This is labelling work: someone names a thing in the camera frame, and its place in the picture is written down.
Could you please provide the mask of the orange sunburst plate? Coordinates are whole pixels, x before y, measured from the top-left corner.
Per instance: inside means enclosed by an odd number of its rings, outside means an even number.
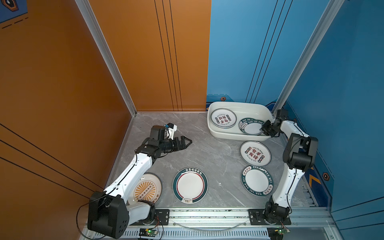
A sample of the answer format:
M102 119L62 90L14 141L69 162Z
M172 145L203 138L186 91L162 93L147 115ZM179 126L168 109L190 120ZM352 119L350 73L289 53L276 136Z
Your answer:
M156 203L162 194L163 185L160 178L152 173L144 174L131 192L128 203L144 200Z

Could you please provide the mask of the circuit board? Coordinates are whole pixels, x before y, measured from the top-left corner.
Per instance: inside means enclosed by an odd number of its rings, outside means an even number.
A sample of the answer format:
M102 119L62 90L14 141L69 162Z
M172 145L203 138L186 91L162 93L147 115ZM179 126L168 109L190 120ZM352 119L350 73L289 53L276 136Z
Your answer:
M282 226L274 230L274 234L278 236L280 239L282 239L285 234L288 234L290 232L291 230L286 226Z
M154 240L159 234L157 229L140 229L138 238L144 240Z

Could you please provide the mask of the large green red plate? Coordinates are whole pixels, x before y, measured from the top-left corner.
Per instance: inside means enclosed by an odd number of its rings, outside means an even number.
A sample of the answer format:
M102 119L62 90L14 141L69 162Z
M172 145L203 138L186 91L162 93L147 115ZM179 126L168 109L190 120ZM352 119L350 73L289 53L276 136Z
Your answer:
M176 174L173 180L174 195L185 204L195 204L201 201L207 191L207 176L198 168L184 168Z

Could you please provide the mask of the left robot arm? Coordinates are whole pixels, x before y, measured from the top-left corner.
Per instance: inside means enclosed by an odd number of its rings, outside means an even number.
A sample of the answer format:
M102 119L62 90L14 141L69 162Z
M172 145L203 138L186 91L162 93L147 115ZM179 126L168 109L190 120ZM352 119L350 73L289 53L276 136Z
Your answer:
M104 237L119 239L129 225L138 221L152 222L155 204L145 200L129 204L130 194L156 159L185 150L192 142L185 136L162 141L147 138L135 150L132 161L121 175L102 192L92 194L87 204L87 228Z

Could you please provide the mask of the right circuit board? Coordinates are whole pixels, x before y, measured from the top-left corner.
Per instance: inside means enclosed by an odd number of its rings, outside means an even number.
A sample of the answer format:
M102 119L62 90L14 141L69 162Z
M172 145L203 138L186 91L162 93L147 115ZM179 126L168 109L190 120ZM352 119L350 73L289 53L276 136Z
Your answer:
M291 230L286 226L282 226L274 230L274 234L278 236L280 239L282 239L285 234L288 234L290 232Z

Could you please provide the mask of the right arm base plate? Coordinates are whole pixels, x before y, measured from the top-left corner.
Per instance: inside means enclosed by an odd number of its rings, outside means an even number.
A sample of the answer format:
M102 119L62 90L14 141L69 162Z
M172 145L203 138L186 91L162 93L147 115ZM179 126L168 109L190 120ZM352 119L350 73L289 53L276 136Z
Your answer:
M292 224L289 216L286 218L281 218L279 216L271 215L267 217L265 215L265 209L249 209L249 220L252 226L256 225L285 225L289 226Z

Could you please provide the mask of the aluminium front rail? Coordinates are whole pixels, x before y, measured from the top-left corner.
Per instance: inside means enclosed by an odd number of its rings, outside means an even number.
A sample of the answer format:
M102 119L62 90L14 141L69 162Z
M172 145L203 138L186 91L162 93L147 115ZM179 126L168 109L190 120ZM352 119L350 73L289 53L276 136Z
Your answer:
M167 226L128 226L122 240L139 239L140 229L157 229L154 240L341 240L343 239L326 208L294 207L289 215L291 232L282 239L274 230L285 225L256 225L249 220L249 208L169 208Z

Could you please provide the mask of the left circuit board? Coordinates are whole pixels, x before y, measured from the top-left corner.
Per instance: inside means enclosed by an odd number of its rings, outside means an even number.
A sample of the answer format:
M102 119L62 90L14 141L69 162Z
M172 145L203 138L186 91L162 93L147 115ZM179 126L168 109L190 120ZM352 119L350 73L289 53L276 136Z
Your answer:
M138 238L144 240L154 240L159 234L157 229L140 229Z

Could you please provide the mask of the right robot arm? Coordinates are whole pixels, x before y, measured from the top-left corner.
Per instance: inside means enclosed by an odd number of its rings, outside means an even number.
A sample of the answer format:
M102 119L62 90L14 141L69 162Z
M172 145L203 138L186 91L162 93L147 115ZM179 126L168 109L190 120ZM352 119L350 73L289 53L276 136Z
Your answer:
M292 213L295 189L305 172L315 164L318 139L310 137L296 122L289 120L266 121L262 130L270 137L284 133L288 138L283 152L283 175L264 210L265 221L272 225L284 222Z

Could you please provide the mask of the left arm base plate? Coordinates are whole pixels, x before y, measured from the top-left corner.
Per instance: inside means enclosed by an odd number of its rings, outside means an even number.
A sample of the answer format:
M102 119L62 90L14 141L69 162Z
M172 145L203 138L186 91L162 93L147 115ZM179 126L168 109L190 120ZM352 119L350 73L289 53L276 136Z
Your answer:
M140 220L133 223L133 226L154 226L160 221L160 225L167 226L170 219L169 209L156 209L155 217L153 220Z

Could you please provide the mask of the white plastic bin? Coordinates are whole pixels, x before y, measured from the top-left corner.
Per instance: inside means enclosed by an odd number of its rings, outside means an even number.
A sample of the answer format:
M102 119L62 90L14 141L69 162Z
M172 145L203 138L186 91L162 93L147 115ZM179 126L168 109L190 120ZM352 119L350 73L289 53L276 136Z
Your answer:
M229 109L236 114L237 122L232 128L218 128L211 122L211 113L220 108ZM270 137L263 134L261 127L267 120L273 122L273 115L267 107L259 104L214 102L208 108L208 127L211 134L217 138L239 141L265 141Z

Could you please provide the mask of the plate with red coin pattern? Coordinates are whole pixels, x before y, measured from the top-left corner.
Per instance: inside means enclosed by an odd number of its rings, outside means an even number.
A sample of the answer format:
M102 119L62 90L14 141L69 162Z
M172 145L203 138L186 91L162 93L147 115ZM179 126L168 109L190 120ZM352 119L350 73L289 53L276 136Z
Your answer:
M236 114L229 109L216 109L210 115L211 122L218 128L232 128L237 122Z

